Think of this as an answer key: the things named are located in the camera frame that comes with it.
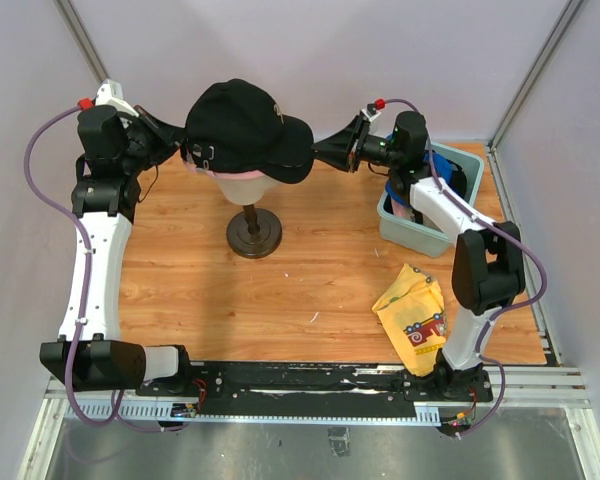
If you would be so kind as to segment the black gold-logo baseball cap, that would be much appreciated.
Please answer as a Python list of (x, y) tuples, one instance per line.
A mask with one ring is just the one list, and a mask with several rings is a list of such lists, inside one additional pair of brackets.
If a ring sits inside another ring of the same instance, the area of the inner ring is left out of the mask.
[(314, 159), (314, 136), (303, 120), (286, 115), (265, 90), (242, 79), (218, 82), (193, 104), (185, 122), (186, 148), (217, 172), (254, 171), (264, 162), (298, 165)]

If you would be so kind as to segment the pink sport baseball cap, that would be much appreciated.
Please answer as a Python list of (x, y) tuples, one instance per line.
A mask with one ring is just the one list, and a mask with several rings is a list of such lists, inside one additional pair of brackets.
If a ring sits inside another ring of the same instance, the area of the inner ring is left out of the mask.
[(264, 177), (265, 174), (259, 170), (239, 172), (239, 173), (225, 173), (213, 171), (209, 168), (210, 162), (214, 159), (214, 152), (210, 151), (208, 157), (202, 161), (202, 166), (195, 163), (196, 156), (189, 152), (186, 148), (180, 150), (180, 157), (182, 163), (187, 170), (192, 173), (205, 173), (214, 179), (222, 180), (252, 180), (260, 177)]

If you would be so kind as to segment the blue cap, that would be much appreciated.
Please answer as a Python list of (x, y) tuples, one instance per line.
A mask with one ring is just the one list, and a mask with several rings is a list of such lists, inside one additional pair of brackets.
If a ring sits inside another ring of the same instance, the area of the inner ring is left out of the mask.
[[(449, 186), (453, 186), (454, 173), (456, 172), (455, 164), (450, 162), (443, 155), (437, 153), (436, 151), (433, 151), (433, 163), (438, 176), (441, 177)], [(409, 203), (393, 190), (390, 181), (387, 181), (385, 184), (385, 192), (398, 204), (404, 207), (409, 206)]]

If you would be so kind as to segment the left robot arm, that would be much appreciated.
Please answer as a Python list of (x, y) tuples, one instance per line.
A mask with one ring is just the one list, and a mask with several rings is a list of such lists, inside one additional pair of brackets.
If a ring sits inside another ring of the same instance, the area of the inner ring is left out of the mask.
[(75, 392), (151, 384), (183, 395), (194, 383), (186, 348), (125, 342), (119, 322), (122, 262), (141, 200), (138, 177), (178, 150), (182, 131), (139, 107), (85, 107), (77, 120), (84, 152), (66, 212), (76, 228), (72, 286), (58, 337), (41, 345), (40, 361)]

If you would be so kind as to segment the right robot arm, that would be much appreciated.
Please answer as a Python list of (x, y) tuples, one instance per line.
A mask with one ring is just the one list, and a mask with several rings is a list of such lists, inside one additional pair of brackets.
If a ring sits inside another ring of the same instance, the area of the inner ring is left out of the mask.
[(525, 288), (520, 232), (512, 222), (478, 212), (438, 176), (422, 114), (399, 113), (390, 138), (371, 134), (372, 121), (361, 111), (343, 130), (314, 143), (313, 155), (344, 172), (357, 171), (361, 162), (387, 168), (393, 191), (453, 241), (458, 310), (426, 382), (443, 399), (459, 399), (481, 377), (497, 318)]

